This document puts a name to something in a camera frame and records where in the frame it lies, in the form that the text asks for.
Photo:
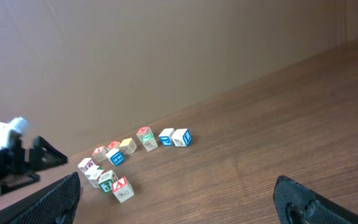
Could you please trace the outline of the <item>plain engraved wooden block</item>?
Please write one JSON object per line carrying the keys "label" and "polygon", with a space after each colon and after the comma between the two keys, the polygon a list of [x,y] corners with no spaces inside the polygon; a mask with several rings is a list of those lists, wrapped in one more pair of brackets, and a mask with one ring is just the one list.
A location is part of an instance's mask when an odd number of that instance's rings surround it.
{"label": "plain engraved wooden block", "polygon": [[99,188],[99,178],[105,173],[105,170],[96,169],[93,170],[91,175],[88,177],[89,182],[92,184],[94,188]]}

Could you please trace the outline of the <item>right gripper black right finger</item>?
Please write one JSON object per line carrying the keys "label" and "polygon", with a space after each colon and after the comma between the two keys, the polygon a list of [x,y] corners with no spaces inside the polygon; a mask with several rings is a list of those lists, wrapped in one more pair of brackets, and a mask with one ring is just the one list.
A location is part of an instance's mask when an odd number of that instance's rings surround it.
{"label": "right gripper black right finger", "polygon": [[357,214],[284,175],[277,178],[273,202],[280,223],[358,224]]}

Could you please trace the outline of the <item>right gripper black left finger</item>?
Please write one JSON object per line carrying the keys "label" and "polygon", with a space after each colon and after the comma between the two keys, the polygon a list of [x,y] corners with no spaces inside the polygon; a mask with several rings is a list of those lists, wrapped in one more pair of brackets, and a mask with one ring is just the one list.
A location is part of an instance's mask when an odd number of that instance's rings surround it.
{"label": "right gripper black left finger", "polygon": [[0,210],[0,224],[71,224],[80,200],[77,172]]}

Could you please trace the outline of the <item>red A wooden block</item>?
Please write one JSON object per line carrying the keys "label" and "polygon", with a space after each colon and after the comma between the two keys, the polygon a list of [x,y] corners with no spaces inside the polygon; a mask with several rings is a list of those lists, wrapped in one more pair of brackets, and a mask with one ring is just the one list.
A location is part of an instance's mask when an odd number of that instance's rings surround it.
{"label": "red A wooden block", "polygon": [[126,177],[122,177],[112,184],[112,192],[120,203],[134,196],[134,189]]}

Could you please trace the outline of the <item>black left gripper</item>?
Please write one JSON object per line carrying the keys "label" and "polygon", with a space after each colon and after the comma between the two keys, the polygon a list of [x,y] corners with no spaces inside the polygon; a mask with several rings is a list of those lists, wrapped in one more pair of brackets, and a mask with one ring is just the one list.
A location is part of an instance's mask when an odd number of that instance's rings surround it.
{"label": "black left gripper", "polygon": [[[47,170],[68,163],[66,155],[55,149],[43,137],[37,136],[29,150],[29,167],[32,171]],[[22,165],[21,137],[11,138],[7,148],[0,149],[0,196],[34,184],[38,174],[19,176]]]}

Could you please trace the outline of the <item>green J wooden block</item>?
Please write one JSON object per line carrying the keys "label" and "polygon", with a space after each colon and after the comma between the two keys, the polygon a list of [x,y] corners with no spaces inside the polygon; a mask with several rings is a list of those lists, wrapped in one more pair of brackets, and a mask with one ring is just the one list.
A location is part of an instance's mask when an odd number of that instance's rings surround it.
{"label": "green J wooden block", "polygon": [[106,171],[99,176],[98,186],[105,194],[108,194],[112,191],[113,183],[115,183],[118,179],[118,176],[113,170]]}

